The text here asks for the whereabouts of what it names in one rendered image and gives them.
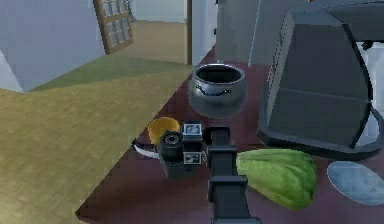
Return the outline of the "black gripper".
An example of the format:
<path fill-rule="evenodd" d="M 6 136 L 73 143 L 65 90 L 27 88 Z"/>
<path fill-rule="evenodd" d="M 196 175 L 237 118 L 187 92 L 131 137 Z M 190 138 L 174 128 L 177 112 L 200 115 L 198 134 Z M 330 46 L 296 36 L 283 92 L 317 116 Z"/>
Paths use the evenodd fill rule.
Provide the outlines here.
<path fill-rule="evenodd" d="M 178 131 L 167 130 L 160 138 L 158 152 L 144 149 L 154 149 L 156 144 L 143 143 L 134 139 L 134 150 L 139 154 L 160 159 L 163 171 L 168 179 L 178 180 L 193 176 L 202 163 L 202 137 L 183 135 Z"/>

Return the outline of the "silver round pot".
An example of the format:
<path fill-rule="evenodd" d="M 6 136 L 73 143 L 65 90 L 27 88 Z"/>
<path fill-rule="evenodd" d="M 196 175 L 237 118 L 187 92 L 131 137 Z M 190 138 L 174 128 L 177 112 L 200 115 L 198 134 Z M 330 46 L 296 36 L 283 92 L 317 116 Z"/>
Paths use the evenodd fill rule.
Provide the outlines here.
<path fill-rule="evenodd" d="M 247 95 L 245 72 L 230 64 L 200 65 L 188 81 L 190 106 L 211 119 L 236 115 L 245 105 Z"/>

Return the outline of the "brown door with glass panes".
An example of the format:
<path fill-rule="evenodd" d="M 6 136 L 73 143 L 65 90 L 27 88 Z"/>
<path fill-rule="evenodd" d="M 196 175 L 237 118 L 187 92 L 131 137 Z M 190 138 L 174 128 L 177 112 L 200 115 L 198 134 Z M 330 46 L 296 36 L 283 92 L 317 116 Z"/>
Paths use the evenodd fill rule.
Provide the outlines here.
<path fill-rule="evenodd" d="M 134 42 L 129 0 L 93 0 L 106 54 L 113 54 Z"/>

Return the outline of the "green lettuce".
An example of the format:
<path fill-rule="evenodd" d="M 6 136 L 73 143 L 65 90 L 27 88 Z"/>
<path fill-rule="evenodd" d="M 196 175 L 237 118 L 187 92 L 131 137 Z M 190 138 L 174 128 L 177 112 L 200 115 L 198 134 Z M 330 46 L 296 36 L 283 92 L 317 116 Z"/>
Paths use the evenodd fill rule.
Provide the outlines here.
<path fill-rule="evenodd" d="M 314 198 L 317 168 L 312 157 L 292 149 L 257 149 L 241 152 L 237 171 L 248 186 L 291 210 L 308 207 Z"/>

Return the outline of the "grey coffee machine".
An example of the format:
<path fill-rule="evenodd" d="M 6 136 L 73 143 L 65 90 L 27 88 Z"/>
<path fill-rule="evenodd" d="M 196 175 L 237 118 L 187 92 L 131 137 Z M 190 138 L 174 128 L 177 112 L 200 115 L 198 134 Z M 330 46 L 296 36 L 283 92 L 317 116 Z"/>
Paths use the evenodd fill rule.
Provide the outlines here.
<path fill-rule="evenodd" d="M 384 42 L 384 0 L 314 0 L 284 14 L 261 93 L 258 137 L 334 160 L 384 149 L 384 117 L 361 55 Z"/>

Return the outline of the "grey blue plate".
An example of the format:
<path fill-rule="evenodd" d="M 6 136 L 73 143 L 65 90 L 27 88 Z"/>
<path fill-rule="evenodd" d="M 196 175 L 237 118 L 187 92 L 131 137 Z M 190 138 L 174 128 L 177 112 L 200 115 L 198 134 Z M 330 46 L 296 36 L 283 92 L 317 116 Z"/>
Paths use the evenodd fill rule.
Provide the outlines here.
<path fill-rule="evenodd" d="M 384 178 L 351 161 L 335 161 L 327 167 L 331 185 L 347 198 L 367 206 L 384 205 Z"/>

